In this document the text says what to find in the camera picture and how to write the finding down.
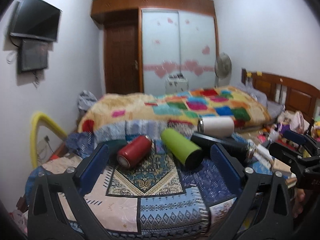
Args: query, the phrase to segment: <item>metal bolt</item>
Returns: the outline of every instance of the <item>metal bolt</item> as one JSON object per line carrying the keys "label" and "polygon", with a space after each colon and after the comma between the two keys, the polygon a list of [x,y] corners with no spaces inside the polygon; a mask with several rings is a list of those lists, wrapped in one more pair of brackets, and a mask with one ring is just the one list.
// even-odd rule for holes
{"label": "metal bolt", "polygon": [[250,168],[250,167],[246,167],[246,168],[244,169],[244,171],[245,171],[246,173],[249,173],[249,174],[254,173],[253,168]]}
{"label": "metal bolt", "polygon": [[282,173],[281,173],[281,172],[279,172],[279,171],[276,171],[276,172],[275,172],[275,175],[276,175],[277,177],[279,177],[279,178],[281,178],[281,177],[282,177]]}
{"label": "metal bolt", "polygon": [[38,176],[39,176],[39,177],[42,177],[42,176],[44,176],[44,175],[45,175],[45,172],[44,172],[44,171],[39,171],[39,172],[38,172]]}
{"label": "metal bolt", "polygon": [[76,170],[75,167],[68,167],[68,168],[66,169],[66,172],[67,172],[67,173],[73,173],[73,172],[75,172],[75,170]]}

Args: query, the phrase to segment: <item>bed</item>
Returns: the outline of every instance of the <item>bed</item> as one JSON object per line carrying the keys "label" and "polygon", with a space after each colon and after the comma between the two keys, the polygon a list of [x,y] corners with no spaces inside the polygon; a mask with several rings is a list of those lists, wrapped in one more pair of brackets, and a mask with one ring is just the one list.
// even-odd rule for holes
{"label": "bed", "polygon": [[[306,120],[314,117],[316,100],[320,98],[315,87],[291,78],[243,69],[242,83],[248,81],[254,89],[263,92],[268,101],[278,104],[286,90],[286,109],[300,110]],[[85,144],[90,152],[99,142],[130,141],[140,134],[147,134],[153,140],[151,154],[134,171],[108,165],[92,192],[84,196],[92,212],[113,237],[193,239],[219,225],[236,201],[236,195],[228,190],[209,159],[205,159],[197,171],[185,171],[160,138],[161,131],[167,127],[190,138],[199,117],[213,115],[230,115],[239,128],[261,127],[272,119],[267,108],[256,98],[231,86],[162,97],[105,95],[87,112],[78,127],[84,138],[74,140],[75,145],[80,143],[75,149],[82,149]],[[89,138],[92,133],[94,141]],[[61,155],[64,149],[60,147],[57,154]],[[27,182],[26,196],[39,171],[62,173],[69,166],[76,167],[80,161],[79,156],[70,154],[39,166]],[[256,159],[249,165],[256,172],[270,173]],[[81,232],[64,195],[59,194],[59,199],[71,226]]]}

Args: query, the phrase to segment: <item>fan head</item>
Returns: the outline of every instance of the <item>fan head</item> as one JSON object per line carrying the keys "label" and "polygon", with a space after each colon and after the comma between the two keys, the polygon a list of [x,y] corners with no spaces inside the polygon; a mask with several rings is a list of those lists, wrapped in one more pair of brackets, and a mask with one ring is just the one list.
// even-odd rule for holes
{"label": "fan head", "polygon": [[231,60],[226,53],[221,53],[217,57],[216,64],[214,66],[215,73],[218,78],[226,78],[231,73]]}

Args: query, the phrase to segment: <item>red bottle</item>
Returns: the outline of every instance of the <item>red bottle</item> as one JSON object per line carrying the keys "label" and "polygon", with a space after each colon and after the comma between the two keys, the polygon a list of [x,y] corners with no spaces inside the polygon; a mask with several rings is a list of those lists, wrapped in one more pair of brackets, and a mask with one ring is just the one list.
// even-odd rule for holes
{"label": "red bottle", "polygon": [[141,135],[118,151],[117,160],[121,166],[130,169],[137,165],[152,148],[152,140]]}

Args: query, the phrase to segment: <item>headboard panel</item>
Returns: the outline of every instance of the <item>headboard panel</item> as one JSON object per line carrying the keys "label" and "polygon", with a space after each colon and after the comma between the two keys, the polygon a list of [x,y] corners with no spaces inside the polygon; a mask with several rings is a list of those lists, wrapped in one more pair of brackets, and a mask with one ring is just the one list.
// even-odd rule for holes
{"label": "headboard panel", "polygon": [[249,72],[242,69],[242,83],[252,79],[255,89],[267,95],[268,100],[275,101],[277,85],[280,85],[280,94],[283,87],[287,87],[285,107],[290,111],[301,111],[309,122],[314,117],[316,100],[320,98],[320,91],[316,87],[303,81],[262,72]]}

